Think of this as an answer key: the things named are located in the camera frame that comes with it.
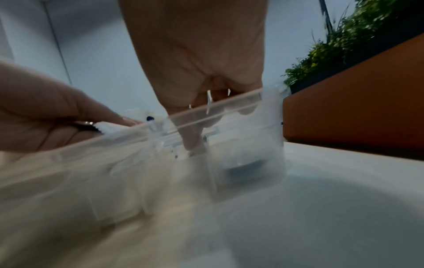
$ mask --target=dark pole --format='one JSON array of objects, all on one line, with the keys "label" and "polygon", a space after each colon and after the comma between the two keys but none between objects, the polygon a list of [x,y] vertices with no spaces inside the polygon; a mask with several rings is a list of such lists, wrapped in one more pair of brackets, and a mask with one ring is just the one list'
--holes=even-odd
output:
[{"label": "dark pole", "polygon": [[319,4],[321,6],[322,15],[326,18],[327,33],[330,34],[334,32],[334,29],[333,25],[331,24],[330,16],[328,15],[326,0],[319,0]]}]

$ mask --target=black planter liner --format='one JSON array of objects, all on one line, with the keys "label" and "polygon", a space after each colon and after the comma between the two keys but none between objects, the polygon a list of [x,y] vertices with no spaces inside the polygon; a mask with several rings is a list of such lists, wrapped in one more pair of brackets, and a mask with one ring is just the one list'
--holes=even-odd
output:
[{"label": "black planter liner", "polygon": [[363,46],[362,50],[348,59],[345,64],[336,64],[325,71],[312,74],[304,81],[293,84],[290,86],[291,93],[297,93],[422,33],[424,33],[424,12],[420,12],[416,16],[404,21],[394,31],[371,39]]}]

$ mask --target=plastic container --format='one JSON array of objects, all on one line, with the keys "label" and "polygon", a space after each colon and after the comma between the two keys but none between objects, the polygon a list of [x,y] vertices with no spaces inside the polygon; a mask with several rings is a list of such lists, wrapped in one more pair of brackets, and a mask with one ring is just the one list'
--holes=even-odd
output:
[{"label": "plastic container", "polygon": [[[4,166],[0,237],[18,226],[34,239],[72,236],[281,179],[278,95],[253,91]],[[191,150],[178,158],[183,142]]]}]

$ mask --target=planter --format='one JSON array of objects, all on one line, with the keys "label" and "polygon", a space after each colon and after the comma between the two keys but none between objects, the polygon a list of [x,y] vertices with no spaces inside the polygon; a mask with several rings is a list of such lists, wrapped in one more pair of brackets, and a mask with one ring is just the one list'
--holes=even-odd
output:
[{"label": "planter", "polygon": [[424,158],[424,34],[284,99],[288,141]]},{"label": "planter", "polygon": [[306,80],[295,83],[290,87],[291,93],[297,93],[319,83],[422,33],[424,33],[424,12],[404,21],[397,29],[392,29],[391,32],[370,40],[361,51],[346,60],[346,62],[341,62],[325,71],[314,73]]}]

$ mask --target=white tabletop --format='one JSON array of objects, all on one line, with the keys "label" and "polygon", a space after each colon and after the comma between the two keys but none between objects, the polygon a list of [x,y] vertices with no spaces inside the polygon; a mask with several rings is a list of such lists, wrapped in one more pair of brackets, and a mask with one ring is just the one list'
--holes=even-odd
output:
[{"label": "white tabletop", "polygon": [[288,174],[273,187],[52,242],[9,267],[422,267],[424,162],[284,149]]}]

